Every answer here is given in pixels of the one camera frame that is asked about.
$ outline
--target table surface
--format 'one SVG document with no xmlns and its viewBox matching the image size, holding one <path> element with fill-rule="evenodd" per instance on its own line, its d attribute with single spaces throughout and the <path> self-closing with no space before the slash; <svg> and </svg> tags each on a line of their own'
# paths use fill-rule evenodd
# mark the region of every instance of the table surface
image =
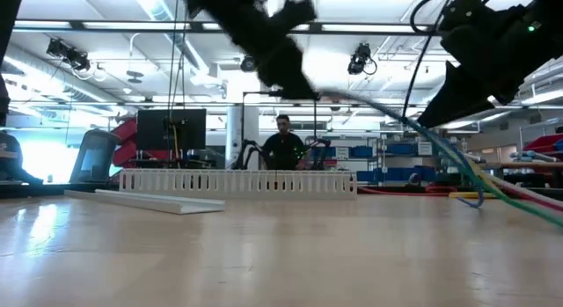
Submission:
<svg viewBox="0 0 563 307">
<path fill-rule="evenodd" d="M 563 306 L 563 233 L 487 201 L 0 202 L 3 307 Z"/>
</svg>

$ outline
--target white cable tray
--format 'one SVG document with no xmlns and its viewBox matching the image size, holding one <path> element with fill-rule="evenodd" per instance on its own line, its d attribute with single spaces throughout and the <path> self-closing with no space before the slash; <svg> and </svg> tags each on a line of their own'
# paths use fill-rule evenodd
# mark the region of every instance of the white cable tray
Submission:
<svg viewBox="0 0 563 307">
<path fill-rule="evenodd" d="M 125 169 L 120 191 L 221 200 L 354 200 L 354 172 Z"/>
</svg>

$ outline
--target computer monitor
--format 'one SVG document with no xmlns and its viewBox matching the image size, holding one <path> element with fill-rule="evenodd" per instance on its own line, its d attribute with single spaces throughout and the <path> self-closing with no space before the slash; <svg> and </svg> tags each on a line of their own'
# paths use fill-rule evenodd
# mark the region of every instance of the computer monitor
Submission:
<svg viewBox="0 0 563 307">
<path fill-rule="evenodd" d="M 140 110 L 137 113 L 138 150 L 173 150 L 174 130 L 167 123 L 172 117 L 179 150 L 204 150 L 205 109 Z"/>
</svg>

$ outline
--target desk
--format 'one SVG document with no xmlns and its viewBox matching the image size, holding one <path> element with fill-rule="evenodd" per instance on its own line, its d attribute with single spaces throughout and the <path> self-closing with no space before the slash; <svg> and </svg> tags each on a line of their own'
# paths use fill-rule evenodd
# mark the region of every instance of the desk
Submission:
<svg viewBox="0 0 563 307">
<path fill-rule="evenodd" d="M 0 204 L 6 307 L 563 305 L 563 235 L 487 201 L 228 201 L 176 216 Z"/>
</svg>

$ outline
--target man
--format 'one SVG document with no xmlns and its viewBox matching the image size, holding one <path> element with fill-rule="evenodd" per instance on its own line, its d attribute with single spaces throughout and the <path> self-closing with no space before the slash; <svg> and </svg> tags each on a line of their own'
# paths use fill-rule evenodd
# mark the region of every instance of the man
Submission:
<svg viewBox="0 0 563 307">
<path fill-rule="evenodd" d="M 305 167 L 304 160 L 306 157 L 301 158 L 305 153 L 305 145 L 299 136 L 289 132 L 289 117 L 287 114 L 280 114 L 276 118 L 278 125 L 278 133 L 270 136 L 262 151 L 270 157 L 267 166 L 269 169 L 294 171 L 302 170 Z"/>
<path fill-rule="evenodd" d="M 6 125 L 6 114 L 10 97 L 0 75 L 0 127 Z M 6 131 L 0 131 L 0 180 L 21 180 L 29 184 L 42 184 L 42 179 L 36 179 L 22 168 L 24 163 L 21 147 L 15 137 Z"/>
</svg>

